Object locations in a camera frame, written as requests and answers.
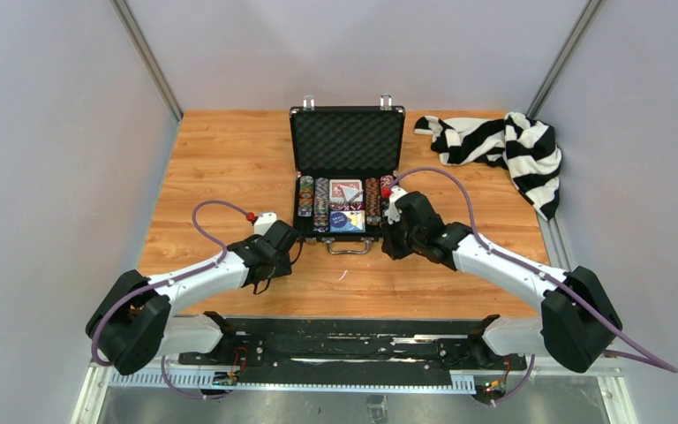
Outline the blue backed playing cards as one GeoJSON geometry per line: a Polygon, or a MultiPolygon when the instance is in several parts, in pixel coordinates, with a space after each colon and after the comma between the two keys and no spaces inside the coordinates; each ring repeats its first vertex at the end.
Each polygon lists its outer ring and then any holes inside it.
{"type": "Polygon", "coordinates": [[[365,211],[364,210],[357,210],[357,211],[343,211],[344,214],[348,217],[348,224],[342,228],[340,231],[332,231],[330,228],[330,223],[329,223],[329,229],[331,232],[337,232],[337,233],[360,233],[365,231],[365,211]]]}

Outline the blue small blind button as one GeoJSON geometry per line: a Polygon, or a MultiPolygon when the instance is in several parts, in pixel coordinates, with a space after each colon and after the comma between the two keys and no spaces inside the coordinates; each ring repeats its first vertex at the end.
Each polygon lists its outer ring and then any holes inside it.
{"type": "Polygon", "coordinates": [[[335,211],[330,215],[329,222],[332,231],[340,231],[348,224],[349,220],[343,211],[335,211]]]}

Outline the black aluminium poker case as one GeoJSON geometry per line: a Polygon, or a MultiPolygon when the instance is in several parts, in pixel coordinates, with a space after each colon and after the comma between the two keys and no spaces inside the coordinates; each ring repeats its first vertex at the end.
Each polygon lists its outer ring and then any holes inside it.
{"type": "Polygon", "coordinates": [[[334,254],[339,241],[363,242],[366,254],[383,237],[381,222],[388,204],[381,198],[379,225],[368,225],[360,233],[316,232],[313,215],[298,216],[298,181],[314,178],[365,180],[395,175],[399,168],[406,110],[394,106],[383,95],[378,106],[317,106],[307,96],[302,105],[290,109],[290,131],[297,170],[293,227],[306,241],[319,241],[334,254]]]}

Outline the clear triangle marker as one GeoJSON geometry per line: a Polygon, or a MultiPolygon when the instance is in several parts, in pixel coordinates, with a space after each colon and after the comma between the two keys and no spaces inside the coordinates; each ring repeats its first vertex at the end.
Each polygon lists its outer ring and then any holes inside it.
{"type": "Polygon", "coordinates": [[[344,202],[361,202],[364,190],[360,186],[340,185],[344,202]]]}

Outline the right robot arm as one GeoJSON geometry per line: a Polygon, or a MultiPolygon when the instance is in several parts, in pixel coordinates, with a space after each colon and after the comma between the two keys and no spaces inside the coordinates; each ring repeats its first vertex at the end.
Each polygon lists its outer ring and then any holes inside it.
{"type": "Polygon", "coordinates": [[[585,267],[571,271],[529,260],[476,235],[463,223],[444,223],[420,192],[395,186],[386,191],[381,250],[393,260],[412,254],[454,271],[478,276],[517,296],[539,312],[541,323],[496,318],[469,344],[471,360],[493,367],[511,353],[548,354],[566,369],[587,371],[622,322],[598,276],[585,267]]]}

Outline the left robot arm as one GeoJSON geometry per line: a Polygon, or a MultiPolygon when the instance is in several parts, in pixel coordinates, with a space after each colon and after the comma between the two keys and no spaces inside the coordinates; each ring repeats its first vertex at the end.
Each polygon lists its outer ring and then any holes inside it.
{"type": "Polygon", "coordinates": [[[268,287],[291,272],[290,250],[299,233],[282,220],[230,244],[214,257],[172,272],[144,276],[131,269],[111,286],[86,325],[93,361],[131,375],[157,357],[202,353],[228,363],[235,353],[226,321],[184,310],[222,292],[268,287]]]}

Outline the orange black chip column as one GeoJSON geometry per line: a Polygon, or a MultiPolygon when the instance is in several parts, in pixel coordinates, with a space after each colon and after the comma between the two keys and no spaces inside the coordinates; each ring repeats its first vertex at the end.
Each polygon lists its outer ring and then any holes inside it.
{"type": "Polygon", "coordinates": [[[381,216],[380,181],[377,178],[365,180],[365,219],[368,225],[379,225],[381,216]]]}

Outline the mixed chip column far left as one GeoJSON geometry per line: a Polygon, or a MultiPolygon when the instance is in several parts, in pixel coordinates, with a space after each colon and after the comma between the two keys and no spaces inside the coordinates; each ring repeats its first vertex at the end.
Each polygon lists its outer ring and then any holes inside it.
{"type": "Polygon", "coordinates": [[[301,176],[298,181],[298,216],[310,217],[313,215],[314,178],[301,176]]]}

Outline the red dice in case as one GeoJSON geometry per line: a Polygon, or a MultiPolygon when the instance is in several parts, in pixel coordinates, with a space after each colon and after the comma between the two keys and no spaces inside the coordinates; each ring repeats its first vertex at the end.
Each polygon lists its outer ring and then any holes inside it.
{"type": "Polygon", "coordinates": [[[331,202],[329,204],[330,211],[357,211],[364,209],[365,205],[362,202],[331,202]]]}

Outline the blue tan chip column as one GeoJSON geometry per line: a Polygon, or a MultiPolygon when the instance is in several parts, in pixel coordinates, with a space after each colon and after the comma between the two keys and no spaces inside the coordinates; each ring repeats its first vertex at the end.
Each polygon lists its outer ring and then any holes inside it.
{"type": "Polygon", "coordinates": [[[329,216],[329,179],[316,178],[314,185],[313,229],[316,232],[328,231],[329,216]]]}

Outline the red backed card deck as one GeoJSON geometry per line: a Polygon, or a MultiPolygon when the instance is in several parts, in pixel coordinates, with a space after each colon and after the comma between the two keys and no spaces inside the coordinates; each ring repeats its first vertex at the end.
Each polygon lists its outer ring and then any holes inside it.
{"type": "Polygon", "coordinates": [[[357,203],[364,199],[360,179],[333,178],[329,180],[329,200],[334,203],[357,203]]]}

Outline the black white striped cloth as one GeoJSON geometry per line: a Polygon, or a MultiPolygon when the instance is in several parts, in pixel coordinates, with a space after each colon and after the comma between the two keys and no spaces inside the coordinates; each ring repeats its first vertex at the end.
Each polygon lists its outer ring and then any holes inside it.
{"type": "Polygon", "coordinates": [[[562,151],[554,127],[520,112],[498,119],[423,116],[414,133],[431,137],[444,166],[483,163],[503,168],[516,190],[546,221],[560,204],[562,151]]]}

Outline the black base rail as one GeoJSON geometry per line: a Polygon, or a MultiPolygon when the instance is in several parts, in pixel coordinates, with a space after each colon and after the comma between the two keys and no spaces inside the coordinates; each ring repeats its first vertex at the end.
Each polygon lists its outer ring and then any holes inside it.
{"type": "Polygon", "coordinates": [[[555,379],[602,382],[606,362],[578,374],[545,356],[501,354],[484,342],[485,321],[231,317],[210,353],[155,359],[134,373],[109,369],[103,385],[176,389],[187,398],[233,392],[462,394],[500,399],[555,379]]]}

